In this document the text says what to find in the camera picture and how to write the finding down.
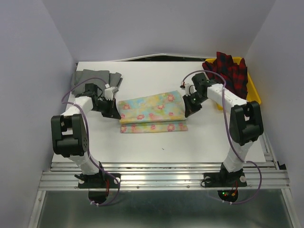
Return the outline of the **red black plaid skirt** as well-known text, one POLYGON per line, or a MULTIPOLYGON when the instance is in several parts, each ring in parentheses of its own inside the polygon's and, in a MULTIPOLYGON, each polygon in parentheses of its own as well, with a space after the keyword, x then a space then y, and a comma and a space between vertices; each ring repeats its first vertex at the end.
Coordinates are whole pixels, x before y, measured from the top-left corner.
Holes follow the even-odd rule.
POLYGON ((220 74, 226 81, 226 88, 242 99, 247 97, 247 66, 242 58, 240 63, 235 63, 231 55, 217 52, 217 58, 211 63, 202 64, 204 70, 220 74))

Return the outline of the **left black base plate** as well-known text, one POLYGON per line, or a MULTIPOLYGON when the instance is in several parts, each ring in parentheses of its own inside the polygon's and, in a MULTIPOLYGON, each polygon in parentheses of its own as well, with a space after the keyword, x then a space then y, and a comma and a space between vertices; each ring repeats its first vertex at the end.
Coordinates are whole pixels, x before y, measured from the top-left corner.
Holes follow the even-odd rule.
POLYGON ((113 173, 113 177, 102 172, 94 175, 75 174, 74 177, 78 179, 79 189, 118 189, 118 182, 121 175, 113 173))

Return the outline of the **pastel floral skirt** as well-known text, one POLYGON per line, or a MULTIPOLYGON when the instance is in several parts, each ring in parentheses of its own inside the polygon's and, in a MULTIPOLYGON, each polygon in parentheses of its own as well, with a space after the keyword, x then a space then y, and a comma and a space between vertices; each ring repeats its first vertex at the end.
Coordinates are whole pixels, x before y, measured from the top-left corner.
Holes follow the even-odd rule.
POLYGON ((178 91, 118 102, 121 133, 187 131, 185 105, 178 91))

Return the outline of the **grey pleated skirt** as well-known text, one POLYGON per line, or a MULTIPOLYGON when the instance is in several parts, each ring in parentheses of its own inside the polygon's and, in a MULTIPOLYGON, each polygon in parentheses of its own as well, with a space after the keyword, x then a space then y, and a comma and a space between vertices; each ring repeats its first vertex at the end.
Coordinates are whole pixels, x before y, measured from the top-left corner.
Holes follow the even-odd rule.
POLYGON ((110 73, 108 70, 88 70, 84 69, 82 71, 75 71, 72 74, 71 88, 72 94, 74 96, 82 94, 85 91, 86 84, 95 84, 98 86, 97 95, 103 97, 103 92, 105 91, 105 85, 119 87, 123 78, 118 72, 110 73))

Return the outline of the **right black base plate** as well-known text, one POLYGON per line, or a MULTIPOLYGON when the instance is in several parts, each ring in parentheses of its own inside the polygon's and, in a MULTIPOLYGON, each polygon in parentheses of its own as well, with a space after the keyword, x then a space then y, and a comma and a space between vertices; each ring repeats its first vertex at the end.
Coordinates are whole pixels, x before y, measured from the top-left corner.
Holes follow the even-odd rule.
POLYGON ((246 179, 241 181, 242 175, 221 175, 219 172, 207 172, 203 174, 203 179, 200 185, 204 188, 232 188, 232 187, 246 187, 246 179))

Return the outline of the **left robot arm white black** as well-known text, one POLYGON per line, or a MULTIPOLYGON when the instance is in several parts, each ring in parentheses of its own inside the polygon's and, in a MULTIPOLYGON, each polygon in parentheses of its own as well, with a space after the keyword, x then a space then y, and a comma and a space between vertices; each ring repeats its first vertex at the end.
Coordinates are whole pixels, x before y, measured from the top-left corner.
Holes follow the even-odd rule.
POLYGON ((106 118, 121 119, 115 99, 118 87, 106 85, 101 94, 99 91, 98 85, 85 84, 84 92, 75 95, 73 102, 67 103, 69 108, 51 118, 53 151, 81 169, 81 174, 75 175, 79 188, 102 188, 110 179, 114 180, 115 185, 120 183, 120 175, 106 172, 101 162, 90 153, 86 114, 93 111, 106 118))

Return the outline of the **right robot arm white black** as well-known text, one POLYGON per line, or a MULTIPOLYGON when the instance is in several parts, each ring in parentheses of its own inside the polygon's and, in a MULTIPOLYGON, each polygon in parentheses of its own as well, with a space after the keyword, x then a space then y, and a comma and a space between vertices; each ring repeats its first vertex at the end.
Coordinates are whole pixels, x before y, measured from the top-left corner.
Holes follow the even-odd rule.
POLYGON ((204 173, 201 185, 204 188, 245 187, 243 165, 247 163, 247 153, 264 132, 260 104, 238 97, 226 89, 225 81, 217 83, 206 78, 205 73, 205 70, 194 71, 190 73, 192 84, 181 82, 180 87, 185 91, 185 117, 198 112, 207 99, 221 105, 230 149, 219 172, 204 173))

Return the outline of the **aluminium rail frame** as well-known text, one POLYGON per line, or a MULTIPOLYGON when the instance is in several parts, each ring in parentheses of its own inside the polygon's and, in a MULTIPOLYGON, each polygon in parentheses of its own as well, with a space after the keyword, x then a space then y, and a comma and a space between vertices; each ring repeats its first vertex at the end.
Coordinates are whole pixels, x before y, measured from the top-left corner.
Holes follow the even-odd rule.
POLYGON ((279 168, 266 135, 258 145, 265 162, 246 164, 247 186, 236 205, 222 202, 216 188, 201 186, 206 172, 219 163, 105 163, 121 175, 120 190, 111 190, 109 205, 97 207, 80 189, 80 169, 54 159, 41 175, 30 228, 299 228, 286 170, 279 168))

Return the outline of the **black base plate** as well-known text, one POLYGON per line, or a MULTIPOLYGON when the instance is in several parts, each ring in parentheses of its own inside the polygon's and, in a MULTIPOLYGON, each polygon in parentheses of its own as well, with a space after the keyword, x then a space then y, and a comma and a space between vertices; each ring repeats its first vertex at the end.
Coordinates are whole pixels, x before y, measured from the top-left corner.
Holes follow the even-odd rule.
POLYGON ((113 173, 113 177, 102 172, 94 175, 75 174, 74 177, 78 179, 79 189, 118 189, 118 182, 121 175, 113 173))
POLYGON ((241 181, 242 175, 221 175, 219 172, 207 172, 203 174, 203 179, 200 185, 204 188, 232 188, 232 187, 246 187, 246 179, 241 181))

